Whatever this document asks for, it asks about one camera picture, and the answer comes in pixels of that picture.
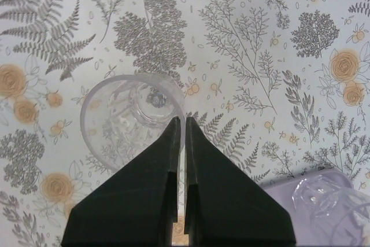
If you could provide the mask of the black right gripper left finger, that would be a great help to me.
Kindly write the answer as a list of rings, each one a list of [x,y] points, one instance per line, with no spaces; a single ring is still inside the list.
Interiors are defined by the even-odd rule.
[[[180,119],[71,210],[62,246],[171,246],[179,193]]]

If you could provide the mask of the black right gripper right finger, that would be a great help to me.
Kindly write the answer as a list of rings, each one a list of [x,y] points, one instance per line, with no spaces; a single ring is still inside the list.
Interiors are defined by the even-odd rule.
[[[295,246],[289,213],[186,120],[186,209],[190,246]]]

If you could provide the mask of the clear faceted tumbler glass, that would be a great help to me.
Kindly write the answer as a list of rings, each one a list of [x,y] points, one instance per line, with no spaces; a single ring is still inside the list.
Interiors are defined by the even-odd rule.
[[[366,246],[369,196],[323,175],[305,178],[292,195],[319,246]]]

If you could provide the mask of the clear tall tumbler glass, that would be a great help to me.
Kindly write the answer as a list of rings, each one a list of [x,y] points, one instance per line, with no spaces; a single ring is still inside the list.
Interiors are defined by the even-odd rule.
[[[184,94],[172,77],[118,75],[88,93],[80,130],[95,159],[116,172],[156,141],[174,117],[184,128]]]

